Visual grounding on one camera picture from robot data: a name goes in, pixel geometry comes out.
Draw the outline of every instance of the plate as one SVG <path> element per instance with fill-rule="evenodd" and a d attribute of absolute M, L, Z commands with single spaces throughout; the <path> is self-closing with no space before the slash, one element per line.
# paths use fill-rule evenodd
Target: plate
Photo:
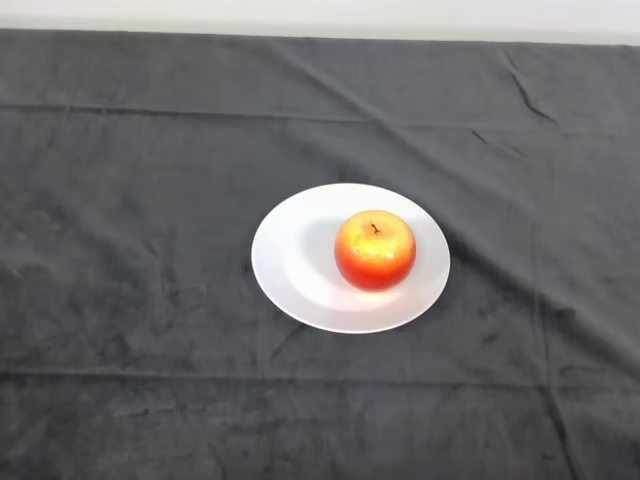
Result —
<path fill-rule="evenodd" d="M 386 210 L 413 230 L 416 261 L 409 276 L 383 292 L 364 292 L 342 277 L 333 247 L 340 226 L 363 210 Z M 374 333 L 410 322 L 438 299 L 451 258 L 442 230 L 419 205 L 371 185 L 338 183 L 287 198 L 264 218 L 251 247 L 253 271 L 287 315 L 338 333 Z"/>

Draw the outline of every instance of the dark gray tablecloth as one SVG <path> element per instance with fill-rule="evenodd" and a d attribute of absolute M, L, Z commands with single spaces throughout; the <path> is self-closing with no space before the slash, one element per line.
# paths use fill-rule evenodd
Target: dark gray tablecloth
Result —
<path fill-rule="evenodd" d="M 0 33 L 0 478 L 640 477 L 640 50 Z M 302 326 L 249 250 L 380 185 L 436 306 Z"/>

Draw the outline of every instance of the red apple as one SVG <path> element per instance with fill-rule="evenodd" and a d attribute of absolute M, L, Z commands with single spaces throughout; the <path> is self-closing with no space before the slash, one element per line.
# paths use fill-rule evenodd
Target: red apple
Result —
<path fill-rule="evenodd" d="M 362 290 L 384 290 L 409 275 L 416 259 L 416 240 L 409 225 L 383 210 L 350 217 L 336 236 L 338 270 Z"/>

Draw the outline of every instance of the plate rim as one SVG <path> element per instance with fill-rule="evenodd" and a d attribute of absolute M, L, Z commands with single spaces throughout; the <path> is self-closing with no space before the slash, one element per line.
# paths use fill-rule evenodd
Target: plate rim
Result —
<path fill-rule="evenodd" d="M 260 229 L 263 228 L 265 221 L 267 220 L 267 218 L 269 217 L 271 212 L 276 210 L 283 203 L 288 202 L 289 200 L 291 200 L 292 198 L 297 197 L 298 195 L 301 195 L 303 193 L 309 192 L 311 190 L 327 188 L 327 187 L 334 187 L 334 186 L 338 186 L 338 185 L 345 186 L 345 187 L 350 187 L 350 186 L 370 187 L 370 188 L 374 188 L 374 189 L 385 190 L 387 192 L 394 193 L 396 195 L 400 195 L 402 198 L 404 198 L 404 199 L 408 200 L 409 202 L 415 204 L 418 208 L 420 208 L 423 212 L 425 212 L 434 221 L 434 223 L 438 227 L 438 230 L 440 230 L 440 233 L 442 233 L 442 237 L 444 239 L 444 245 L 445 245 L 445 247 L 447 249 L 447 260 L 448 260 L 447 261 L 447 273 L 446 273 L 446 277 L 444 279 L 444 282 L 442 284 L 442 288 L 440 289 L 438 294 L 434 296 L 433 301 L 431 301 L 424 308 L 424 310 L 422 310 L 421 312 L 417 313 L 414 316 L 411 316 L 408 319 L 402 320 L 401 322 L 394 323 L 393 325 L 389 325 L 389 326 L 386 326 L 386 327 L 372 328 L 372 329 L 368 329 L 368 330 L 358 330 L 358 331 L 343 330 L 343 329 L 338 329 L 338 328 L 321 327 L 321 326 L 318 326 L 316 324 L 310 323 L 308 320 L 305 320 L 304 318 L 300 317 L 299 315 L 293 314 L 290 311 L 288 311 L 286 308 L 282 307 L 282 305 L 269 294 L 269 292 L 265 288 L 264 280 L 262 278 L 260 278 L 260 275 L 258 274 L 258 271 L 255 268 L 256 238 L 258 237 L 258 233 L 260 232 Z M 431 214 L 429 212 L 427 212 L 424 208 L 422 208 L 422 206 L 418 205 L 416 202 L 414 202 L 410 198 L 406 197 L 405 195 L 402 195 L 401 193 L 395 192 L 393 190 L 389 190 L 388 188 L 379 187 L 377 185 L 369 185 L 369 184 L 366 184 L 366 183 L 352 183 L 352 182 L 347 182 L 347 183 L 339 183 L 339 182 L 338 183 L 327 183 L 327 184 L 324 184 L 324 185 L 317 185 L 315 187 L 310 187 L 310 188 L 307 188 L 305 190 L 301 190 L 301 191 L 299 191 L 297 193 L 294 193 L 293 195 L 290 195 L 287 198 L 283 199 L 282 201 L 278 202 L 274 207 L 272 207 L 267 212 L 267 214 L 260 221 L 260 224 L 258 225 L 258 228 L 256 228 L 256 231 L 255 231 L 255 233 L 253 235 L 253 240 L 251 241 L 251 269 L 253 270 L 253 275 L 256 278 L 256 281 L 258 282 L 258 285 L 260 286 L 260 289 L 262 290 L 262 293 L 264 293 L 264 295 L 271 301 L 271 303 L 273 303 L 280 311 L 284 312 L 285 314 L 287 314 L 288 316 L 290 316 L 294 320 L 297 320 L 298 322 L 303 323 L 303 324 L 305 324 L 305 325 L 307 325 L 309 327 L 317 328 L 318 330 L 323 330 L 325 332 L 340 333 L 340 334 L 345 334 L 345 335 L 367 335 L 367 334 L 371 334 L 371 333 L 387 332 L 389 330 L 394 330 L 396 328 L 400 328 L 403 325 L 406 325 L 407 323 L 410 323 L 410 322 L 414 321 L 416 318 L 418 318 L 419 316 L 423 315 L 431 307 L 433 307 L 433 305 L 442 296 L 442 293 L 444 292 L 447 284 L 449 283 L 449 276 L 451 274 L 451 249 L 449 248 L 449 242 L 447 241 L 447 237 L 444 234 L 444 232 L 442 231 L 442 228 L 440 227 L 440 224 L 438 224 L 436 219 L 433 218 L 433 216 L 431 216 Z"/>

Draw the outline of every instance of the table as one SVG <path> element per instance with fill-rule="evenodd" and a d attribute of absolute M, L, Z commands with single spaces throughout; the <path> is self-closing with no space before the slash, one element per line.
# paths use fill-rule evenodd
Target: table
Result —
<path fill-rule="evenodd" d="M 0 33 L 0 478 L 640 474 L 640 49 Z M 397 191 L 448 286 L 318 331 L 253 234 Z"/>

